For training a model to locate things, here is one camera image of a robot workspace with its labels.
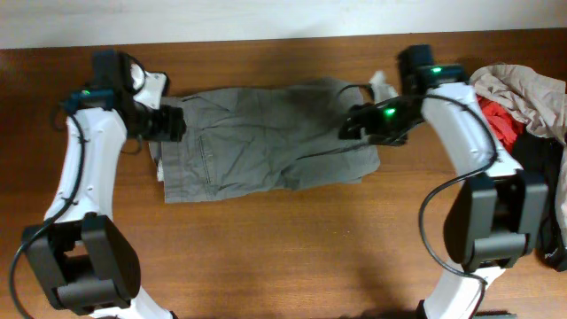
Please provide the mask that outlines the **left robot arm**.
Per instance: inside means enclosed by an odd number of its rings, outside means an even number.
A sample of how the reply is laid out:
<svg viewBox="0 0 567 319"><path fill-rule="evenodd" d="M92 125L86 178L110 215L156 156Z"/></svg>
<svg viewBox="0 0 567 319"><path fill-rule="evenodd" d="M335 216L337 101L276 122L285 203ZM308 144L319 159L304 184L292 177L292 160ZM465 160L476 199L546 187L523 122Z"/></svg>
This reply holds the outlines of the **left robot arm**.
<svg viewBox="0 0 567 319"><path fill-rule="evenodd" d="M93 78L60 104L67 148L43 222L23 230L26 257L50 305L92 318L173 318L141 285L136 251L113 222L113 190L129 138L179 142L183 110L161 103L169 79L123 51L97 51Z"/></svg>

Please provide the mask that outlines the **grey cargo shorts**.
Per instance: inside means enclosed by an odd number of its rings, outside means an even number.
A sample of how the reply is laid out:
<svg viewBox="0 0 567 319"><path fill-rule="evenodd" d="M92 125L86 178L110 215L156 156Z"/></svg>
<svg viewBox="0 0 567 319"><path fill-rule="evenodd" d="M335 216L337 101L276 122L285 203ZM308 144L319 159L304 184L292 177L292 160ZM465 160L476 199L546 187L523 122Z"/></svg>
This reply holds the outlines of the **grey cargo shorts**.
<svg viewBox="0 0 567 319"><path fill-rule="evenodd" d="M280 89L229 88L165 97L187 125L179 143L150 145L168 204L259 191L357 183L379 165L377 148L341 140L346 112L363 101L348 82L322 78Z"/></svg>

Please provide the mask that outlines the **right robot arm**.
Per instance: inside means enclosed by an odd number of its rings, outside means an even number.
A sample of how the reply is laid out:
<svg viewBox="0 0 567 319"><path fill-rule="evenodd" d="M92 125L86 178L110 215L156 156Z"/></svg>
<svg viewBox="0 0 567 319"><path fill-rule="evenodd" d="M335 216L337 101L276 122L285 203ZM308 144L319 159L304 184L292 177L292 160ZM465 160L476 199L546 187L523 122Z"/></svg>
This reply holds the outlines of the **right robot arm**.
<svg viewBox="0 0 567 319"><path fill-rule="evenodd" d="M462 66L436 64L428 44L407 47L397 61L400 95L353 106L338 136L394 146L404 144L408 132L423 122L433 127L456 176L433 189L419 208L420 237L443 273L414 316L479 318L489 286L534 249L548 185L501 145ZM443 261L426 237L424 213L435 195L455 184L461 189L443 226L449 255Z"/></svg>

